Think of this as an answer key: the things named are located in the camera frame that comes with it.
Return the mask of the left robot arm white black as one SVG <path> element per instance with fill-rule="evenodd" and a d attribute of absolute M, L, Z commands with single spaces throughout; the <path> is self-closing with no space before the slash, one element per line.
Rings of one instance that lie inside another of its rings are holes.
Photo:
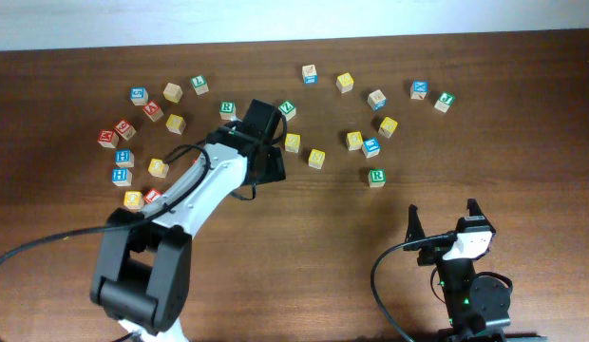
<path fill-rule="evenodd" d="M 209 134 L 197 161 L 140 211 L 107 220 L 90 299 L 127 331 L 128 341 L 182 341 L 179 316 L 190 285 L 193 239 L 217 206 L 241 186 L 285 179 L 278 108 L 252 100 L 244 118 Z"/>

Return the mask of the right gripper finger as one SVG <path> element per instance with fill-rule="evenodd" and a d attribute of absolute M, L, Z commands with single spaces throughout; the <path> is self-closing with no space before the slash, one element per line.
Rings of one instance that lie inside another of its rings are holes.
<path fill-rule="evenodd" d="M 467 200 L 466 209 L 468 210 L 466 219 L 485 219 L 485 215 L 475 199 Z"/>
<path fill-rule="evenodd" d="M 408 228 L 406 231 L 405 242 L 418 242 L 425 238 L 425 231 L 418 216 L 418 207 L 411 204 L 408 207 Z"/>

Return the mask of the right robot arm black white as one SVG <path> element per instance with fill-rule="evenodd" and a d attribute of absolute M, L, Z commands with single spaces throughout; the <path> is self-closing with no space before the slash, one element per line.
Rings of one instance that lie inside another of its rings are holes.
<path fill-rule="evenodd" d="M 408 229 L 404 248 L 417 252 L 420 267 L 433 266 L 443 292 L 450 327 L 439 332 L 441 341 L 545 341 L 532 332 L 506 334 L 511 325 L 509 308 L 513 293 L 510 278 L 497 273 L 478 272 L 474 262 L 489 252 L 496 230 L 478 202 L 466 202 L 468 214 L 459 218 L 453 230 L 428 237 L 418 208 L 408 208 Z"/>

